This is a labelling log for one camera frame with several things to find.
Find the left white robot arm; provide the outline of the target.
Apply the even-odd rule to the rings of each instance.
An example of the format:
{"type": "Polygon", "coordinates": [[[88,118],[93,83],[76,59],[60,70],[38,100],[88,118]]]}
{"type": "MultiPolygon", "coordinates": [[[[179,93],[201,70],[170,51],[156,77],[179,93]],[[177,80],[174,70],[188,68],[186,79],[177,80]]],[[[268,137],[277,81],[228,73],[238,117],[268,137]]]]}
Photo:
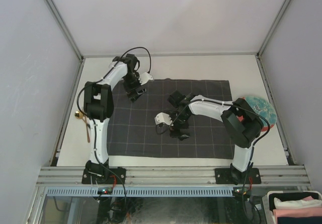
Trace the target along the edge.
{"type": "Polygon", "coordinates": [[[86,169],[93,172],[93,179],[100,184],[110,179],[107,134],[114,112],[113,89],[122,81],[126,96],[135,102],[146,92],[142,86],[153,80],[148,72],[140,74],[137,66],[140,61],[134,54],[116,56],[101,80],[86,82],[84,86],[83,107],[91,128],[91,154],[86,169]]]}

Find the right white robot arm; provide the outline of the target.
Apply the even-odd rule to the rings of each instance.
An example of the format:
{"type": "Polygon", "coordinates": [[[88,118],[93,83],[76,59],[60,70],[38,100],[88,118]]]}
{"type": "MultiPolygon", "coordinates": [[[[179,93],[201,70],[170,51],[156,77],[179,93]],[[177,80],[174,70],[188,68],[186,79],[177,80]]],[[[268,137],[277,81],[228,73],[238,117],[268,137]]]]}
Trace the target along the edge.
{"type": "Polygon", "coordinates": [[[183,129],[189,128],[188,119],[205,116],[223,123],[229,138],[234,144],[233,160],[229,167],[229,178],[234,184],[243,183],[249,177],[255,144],[260,139],[264,124],[247,101],[238,98],[235,101],[220,101],[202,95],[183,95],[174,91],[168,97],[174,111],[159,113],[155,117],[156,125],[166,124],[170,136],[184,140],[190,137],[183,129]]]}

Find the gold spoon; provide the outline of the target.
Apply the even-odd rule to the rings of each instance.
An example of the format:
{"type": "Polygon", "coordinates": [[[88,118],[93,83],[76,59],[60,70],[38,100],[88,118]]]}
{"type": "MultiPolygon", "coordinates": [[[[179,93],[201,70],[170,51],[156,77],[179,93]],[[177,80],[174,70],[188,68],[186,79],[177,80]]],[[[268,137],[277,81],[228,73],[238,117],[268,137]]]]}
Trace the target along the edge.
{"type": "Polygon", "coordinates": [[[76,119],[83,120],[83,121],[86,120],[84,115],[80,111],[75,111],[74,116],[76,119]]]}

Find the gold fork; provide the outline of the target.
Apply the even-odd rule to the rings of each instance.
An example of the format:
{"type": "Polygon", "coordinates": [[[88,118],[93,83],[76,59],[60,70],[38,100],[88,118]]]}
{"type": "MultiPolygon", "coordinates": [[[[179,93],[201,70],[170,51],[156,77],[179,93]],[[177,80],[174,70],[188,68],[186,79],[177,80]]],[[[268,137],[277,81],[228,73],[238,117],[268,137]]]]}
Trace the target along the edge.
{"type": "Polygon", "coordinates": [[[86,134],[87,134],[87,142],[90,143],[91,139],[90,139],[90,124],[88,123],[87,117],[84,116],[83,117],[83,121],[86,125],[86,134]]]}

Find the red and teal plate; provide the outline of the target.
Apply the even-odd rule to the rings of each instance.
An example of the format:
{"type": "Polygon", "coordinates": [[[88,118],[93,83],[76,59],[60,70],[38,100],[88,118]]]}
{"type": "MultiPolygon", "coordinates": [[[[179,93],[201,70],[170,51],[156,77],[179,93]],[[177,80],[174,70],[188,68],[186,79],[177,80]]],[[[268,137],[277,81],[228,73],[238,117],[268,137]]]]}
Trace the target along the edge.
{"type": "Polygon", "coordinates": [[[268,121],[270,128],[274,127],[277,122],[277,114],[269,101],[257,96],[244,96],[242,98],[246,100],[255,113],[268,121]]]}

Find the white laundry basket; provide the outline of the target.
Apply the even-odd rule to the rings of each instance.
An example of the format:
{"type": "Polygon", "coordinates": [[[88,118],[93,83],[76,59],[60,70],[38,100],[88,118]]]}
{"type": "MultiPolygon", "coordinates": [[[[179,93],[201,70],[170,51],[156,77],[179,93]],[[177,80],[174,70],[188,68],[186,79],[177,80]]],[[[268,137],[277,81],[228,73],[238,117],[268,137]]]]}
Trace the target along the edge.
{"type": "Polygon", "coordinates": [[[321,223],[321,193],[269,191],[262,198],[266,223],[321,223]]]}

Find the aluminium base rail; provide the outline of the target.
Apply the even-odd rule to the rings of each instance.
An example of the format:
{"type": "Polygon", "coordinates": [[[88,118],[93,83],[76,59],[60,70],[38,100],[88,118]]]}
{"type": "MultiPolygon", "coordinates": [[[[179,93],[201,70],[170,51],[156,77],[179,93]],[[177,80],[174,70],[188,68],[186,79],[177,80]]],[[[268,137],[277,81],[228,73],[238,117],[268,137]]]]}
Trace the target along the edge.
{"type": "MultiPolygon", "coordinates": [[[[250,172],[254,186],[310,186],[304,166],[259,166],[250,172]]],[[[125,185],[132,186],[214,186],[221,177],[215,166],[126,167],[125,185]]],[[[36,185],[79,186],[83,167],[43,167],[36,185]]]]}

